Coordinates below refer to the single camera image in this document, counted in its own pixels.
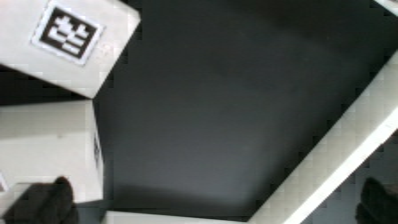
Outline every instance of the dark gray surface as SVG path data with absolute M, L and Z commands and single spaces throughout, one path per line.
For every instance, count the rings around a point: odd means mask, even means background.
M 302 224 L 357 224 L 356 208 L 361 201 L 364 180 L 373 177 L 382 184 L 398 184 L 396 159 L 398 132 L 379 147 Z
M 105 209 L 247 220 L 398 47 L 398 20 L 372 1 L 130 4 L 142 30 L 96 97 L 107 199 L 82 223 Z M 2 105 L 80 99 L 2 79 Z

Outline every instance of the white frame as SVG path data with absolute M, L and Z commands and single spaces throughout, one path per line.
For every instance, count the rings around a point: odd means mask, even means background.
M 398 3 L 375 1 L 398 16 Z M 247 224 L 299 224 L 304 221 L 396 129 L 398 51 Z M 109 211 L 103 224 L 173 224 L 174 218 Z M 180 218 L 183 223 L 219 221 Z
M 80 59 L 73 58 L 70 54 L 66 54 L 52 45 L 48 45 L 39 40 L 41 39 L 41 36 L 43 36 L 45 29 L 46 29 L 48 20 L 52 18 L 52 13 L 54 13 L 55 8 L 61 8 L 62 11 L 66 11 L 93 27 L 96 27 L 96 33 L 94 33 L 94 36 L 93 36 L 93 39 L 91 39 L 91 44 L 89 44 L 89 46 L 86 48 L 86 53 L 84 53 Z M 102 37 L 103 30 L 105 30 L 105 26 L 100 23 L 96 23 L 94 20 L 89 19 L 84 16 L 84 14 L 78 14 L 71 10 L 70 7 L 66 7 L 62 4 L 59 4 L 55 1 L 52 1 L 48 3 L 48 8 L 46 8 L 46 11 L 45 11 L 45 14 L 43 14 L 43 18 L 41 18 L 41 22 L 39 22 L 39 27 L 36 29 L 36 33 L 34 33 L 34 37 L 32 37 L 32 44 L 45 51 L 48 51 L 52 54 L 55 54 L 59 57 L 62 57 L 68 61 L 75 62 L 78 65 L 84 66 L 86 65 L 86 62 L 87 62 L 87 59 L 89 59 L 89 56 L 91 56 L 91 53 L 93 53 L 93 49 L 94 49 L 94 46 L 96 46 L 100 37 Z

